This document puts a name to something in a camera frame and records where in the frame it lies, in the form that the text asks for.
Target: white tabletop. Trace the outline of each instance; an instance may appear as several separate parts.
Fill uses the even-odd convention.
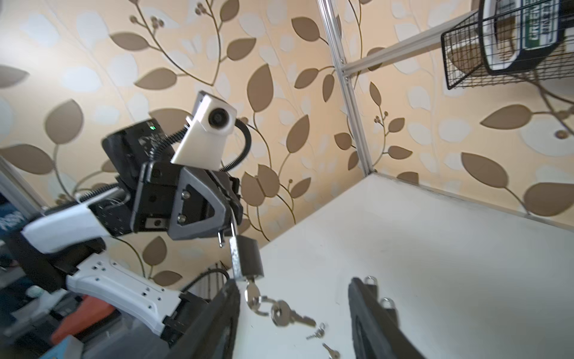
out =
[[[574,357],[570,231],[371,175],[261,255],[262,294],[327,333],[307,341],[313,329],[277,328],[242,301],[236,359],[327,359],[322,342],[355,358],[347,290],[367,275],[428,359]]]

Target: wallpaper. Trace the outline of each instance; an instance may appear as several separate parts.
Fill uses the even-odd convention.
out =
[[[264,245],[362,178],[333,139],[346,117],[318,24],[305,0],[0,0],[0,155],[47,203],[64,203],[114,181],[106,135],[150,116],[173,133],[208,91],[251,130],[231,174],[241,231]],[[242,148],[236,131],[223,164]],[[106,239],[112,256],[163,285],[230,264],[213,238],[121,239]]]
[[[351,59],[476,7],[468,0],[337,4]],[[448,90],[437,49],[373,66],[354,85],[378,172],[574,225],[573,78]],[[350,131],[333,138],[352,168]]]

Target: leaf pattern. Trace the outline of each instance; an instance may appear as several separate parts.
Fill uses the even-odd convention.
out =
[[[384,47],[373,47],[372,49],[370,49],[370,50],[367,52],[367,56],[369,56],[369,55],[371,55],[371,54],[373,54],[373,53],[375,53],[375,52],[377,52],[377,51],[383,50],[383,49],[384,49]],[[381,67],[381,65],[382,65],[382,64],[373,65],[373,66],[371,66],[371,67],[368,67],[368,69],[369,69],[369,71],[375,71],[376,69],[378,69],[379,67]]]
[[[389,156],[395,160],[404,160],[413,154],[413,151],[407,150],[400,146],[391,146],[388,150]]]
[[[350,149],[352,145],[351,135],[346,132],[338,133],[335,135],[335,143],[342,150]]]
[[[296,17],[291,19],[293,30],[305,41],[317,41],[320,37],[319,27],[308,17]]]
[[[349,162],[347,164],[347,169],[350,171],[355,168],[359,164],[359,154],[357,151],[353,151],[353,153],[349,156]]]
[[[176,284],[181,278],[181,274],[172,271],[162,271],[153,276],[153,281],[162,287]]]
[[[329,101],[331,94],[333,93],[333,88],[335,86],[335,78],[333,75],[328,74],[323,79],[323,101]]]
[[[291,188],[290,194],[293,198],[299,198],[303,196],[309,190],[309,186],[311,185],[311,178],[306,178]]]
[[[257,180],[266,197],[272,198],[279,193],[279,176],[271,168],[260,164],[257,168]]]
[[[273,78],[268,64],[259,67],[247,82],[247,99],[254,112],[261,112],[271,104]]]
[[[241,178],[241,197],[250,206],[257,207],[263,204],[265,194],[257,179],[245,172]]]
[[[486,157],[473,153],[462,153],[461,160],[464,169],[475,180],[494,188],[506,188],[509,178],[501,165]]]
[[[417,172],[403,172],[397,176],[398,179],[411,182],[418,185],[418,173]]]
[[[530,122],[532,115],[530,109],[524,105],[510,105],[490,114],[480,124],[496,130],[513,130]]]
[[[187,124],[185,118],[191,117],[191,113],[182,109],[157,109],[151,111],[149,115],[157,120],[168,136],[181,130]]]
[[[239,38],[232,41],[229,46],[227,46],[227,57],[233,61],[244,59],[251,53],[256,42],[256,38]]]
[[[287,135],[286,146],[289,153],[300,150],[309,137],[309,116],[305,115],[297,121]]]
[[[239,13],[239,0],[227,0],[219,11],[221,21],[227,22],[233,20]]]
[[[559,215],[574,204],[574,184],[537,183],[524,193],[524,205],[543,217]]]
[[[319,74],[319,70],[316,68],[308,68],[303,70],[302,73],[297,76],[297,80],[295,80],[295,88],[306,88],[309,86]]]
[[[168,255],[168,247],[161,236],[154,238],[143,250],[142,259],[149,265],[162,263]]]
[[[0,155],[15,167],[35,175],[47,175],[54,169],[46,152],[32,145],[15,145],[0,149]]]
[[[0,65],[0,88],[8,88],[24,81],[29,73],[18,68]]]
[[[141,51],[149,47],[145,38],[133,32],[111,34],[110,38],[117,46],[128,51]]]
[[[376,85],[372,82],[369,85],[369,93],[371,94],[371,98],[377,104],[377,106],[380,106],[382,103],[381,93],[379,92],[379,89],[376,87]]]
[[[165,90],[175,85],[177,75],[169,68],[161,67],[148,72],[143,78],[135,82],[135,85],[146,90]]]
[[[402,130],[403,127],[405,127],[405,119],[403,117],[395,118],[389,123],[389,132],[390,133],[399,132],[400,130]]]
[[[110,160],[104,162],[104,164],[101,167],[101,170],[102,172],[107,173],[116,173],[118,171],[117,169],[115,169],[114,164]]]
[[[44,122],[46,134],[57,145],[72,141],[82,130],[84,114],[80,105],[68,100],[53,109]]]

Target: small key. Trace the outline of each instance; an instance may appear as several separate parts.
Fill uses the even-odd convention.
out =
[[[301,323],[315,327],[317,323],[308,316],[301,316],[292,310],[286,301],[278,300],[271,308],[271,319],[278,327],[286,327],[291,323]]]
[[[319,324],[319,329],[313,334],[308,336],[306,339],[313,339],[313,338],[323,338],[325,336],[325,323]]]
[[[341,357],[341,354],[339,354],[339,352],[337,352],[336,350],[333,350],[331,348],[329,348],[327,346],[327,344],[323,343],[323,346],[325,347],[325,349],[327,349],[327,351],[329,351],[329,358],[331,359],[339,359]]]

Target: wire basket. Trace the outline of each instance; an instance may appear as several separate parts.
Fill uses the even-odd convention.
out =
[[[441,42],[449,90],[574,76],[574,0],[481,0]]]

